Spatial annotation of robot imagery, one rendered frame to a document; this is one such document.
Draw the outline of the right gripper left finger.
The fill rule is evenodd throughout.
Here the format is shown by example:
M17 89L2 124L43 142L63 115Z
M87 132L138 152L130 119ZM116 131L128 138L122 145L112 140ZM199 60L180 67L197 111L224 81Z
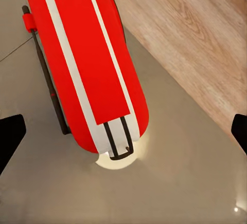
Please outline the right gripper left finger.
M0 175L26 134L23 115L0 120Z

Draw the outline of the radio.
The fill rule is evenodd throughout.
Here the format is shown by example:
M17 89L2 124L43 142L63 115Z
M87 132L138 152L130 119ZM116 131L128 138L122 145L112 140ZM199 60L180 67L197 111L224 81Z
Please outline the radio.
M115 0L28 0L23 6L62 133L120 160L147 129L149 111ZM52 84L52 77L69 124Z

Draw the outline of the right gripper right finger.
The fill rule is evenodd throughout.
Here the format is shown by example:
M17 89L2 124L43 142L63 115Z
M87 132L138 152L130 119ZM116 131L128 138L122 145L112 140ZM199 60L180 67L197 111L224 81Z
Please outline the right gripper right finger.
M236 114L231 132L247 154L247 116Z

